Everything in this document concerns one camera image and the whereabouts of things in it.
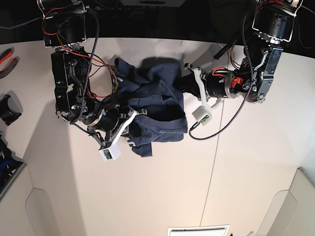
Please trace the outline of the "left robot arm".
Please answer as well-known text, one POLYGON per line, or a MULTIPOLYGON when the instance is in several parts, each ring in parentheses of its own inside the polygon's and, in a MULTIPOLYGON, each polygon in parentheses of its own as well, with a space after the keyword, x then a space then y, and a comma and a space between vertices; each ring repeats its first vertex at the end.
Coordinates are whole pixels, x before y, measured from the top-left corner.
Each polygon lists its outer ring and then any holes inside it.
POLYGON ((290 42, 301 0, 257 0, 255 11, 242 22, 241 37, 245 43, 240 65, 234 60, 234 70, 218 67, 210 72, 185 64, 190 71, 177 79, 173 86, 198 99, 235 98, 243 95, 250 103, 263 102, 274 79, 283 52, 282 42, 290 42))

